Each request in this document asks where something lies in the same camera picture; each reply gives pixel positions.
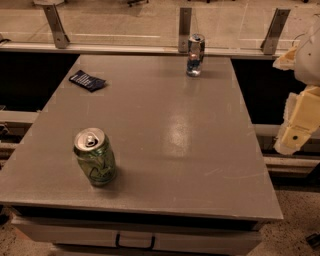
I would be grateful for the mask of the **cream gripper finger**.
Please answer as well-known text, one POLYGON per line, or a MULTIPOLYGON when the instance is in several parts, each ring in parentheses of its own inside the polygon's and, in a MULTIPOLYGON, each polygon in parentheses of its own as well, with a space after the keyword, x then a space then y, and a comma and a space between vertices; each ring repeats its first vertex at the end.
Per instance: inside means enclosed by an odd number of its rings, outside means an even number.
POLYGON ((296 46, 291 47, 285 54, 281 55, 273 62, 273 67, 283 71, 293 70, 295 67, 296 51, 296 46))
POLYGON ((307 85, 299 94, 290 93, 283 119, 274 148, 282 155, 292 155, 320 127, 320 87, 307 85))

